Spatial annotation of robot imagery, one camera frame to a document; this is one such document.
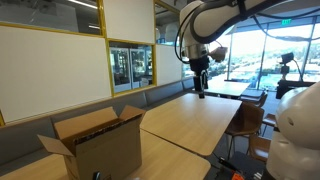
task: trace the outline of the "table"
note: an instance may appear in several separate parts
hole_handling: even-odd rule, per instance
[[[207,93],[220,94],[226,96],[240,96],[247,89],[250,83],[231,81],[208,81]]]
[[[146,112],[140,128],[203,157],[212,154],[241,101],[185,94]]]
[[[141,132],[142,165],[128,179],[204,179],[210,163],[184,149],[143,130]],[[63,156],[53,154],[16,171],[5,180],[67,180]]]

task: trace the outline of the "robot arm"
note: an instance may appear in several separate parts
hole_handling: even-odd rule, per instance
[[[286,0],[215,0],[193,1],[180,12],[182,39],[185,54],[195,72],[195,90],[202,93],[207,88],[207,69],[211,56],[217,62],[225,58],[227,49],[219,47],[208,52],[207,44],[215,41],[228,28],[239,21]]]

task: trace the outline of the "open cardboard box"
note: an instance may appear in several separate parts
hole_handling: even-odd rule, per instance
[[[47,151],[64,156],[69,179],[124,179],[141,165],[139,125],[145,111],[112,107],[54,124],[59,139],[38,135]]]

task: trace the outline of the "floor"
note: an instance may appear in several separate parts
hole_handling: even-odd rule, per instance
[[[262,107],[265,110],[265,115],[267,113],[275,114],[276,109],[279,104],[279,101],[280,101],[279,99],[276,99],[276,92],[268,92],[267,101],[265,102],[264,106]],[[267,127],[266,132],[264,134],[264,137],[271,139],[272,132],[273,132],[273,128]],[[227,158],[228,151],[227,151],[227,143],[226,142],[227,142],[227,137],[226,137],[226,135],[224,135],[220,139],[213,154],[207,158],[213,166],[211,167],[209,173],[207,174],[206,179],[208,179],[208,180],[215,179],[217,172],[219,172],[220,163],[218,163],[216,156],[218,156],[218,157],[221,156],[221,157]],[[235,151],[240,151],[240,152],[246,153],[247,148],[248,148],[248,139],[246,137],[236,137],[235,138]]]

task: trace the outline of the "box flap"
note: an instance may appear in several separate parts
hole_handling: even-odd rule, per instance
[[[63,140],[117,118],[118,116],[114,112],[113,108],[109,107],[60,121],[55,123],[54,127],[59,139]]]
[[[146,110],[126,105],[120,114],[120,119],[129,120],[139,115],[141,115],[141,119],[142,119],[145,113],[146,113]]]
[[[62,155],[67,155],[67,156],[74,156],[67,147],[64,146],[64,144],[54,138],[49,138],[46,136],[41,136],[38,135],[38,138],[44,145],[44,147],[47,149],[47,151],[55,154],[62,154]]]

